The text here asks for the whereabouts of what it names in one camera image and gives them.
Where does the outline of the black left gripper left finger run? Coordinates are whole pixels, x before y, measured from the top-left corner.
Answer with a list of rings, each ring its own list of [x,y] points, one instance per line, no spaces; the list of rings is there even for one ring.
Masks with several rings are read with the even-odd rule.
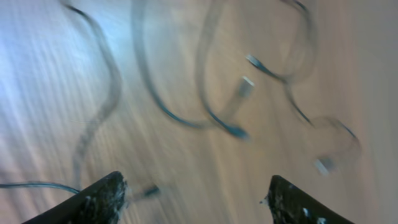
[[[114,171],[24,224],[117,223],[126,204],[126,190],[122,173]]]

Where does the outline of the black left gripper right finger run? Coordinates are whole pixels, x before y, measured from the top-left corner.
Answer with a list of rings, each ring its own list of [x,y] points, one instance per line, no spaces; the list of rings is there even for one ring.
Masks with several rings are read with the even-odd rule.
[[[273,175],[267,195],[260,201],[275,224],[351,224],[280,175]]]

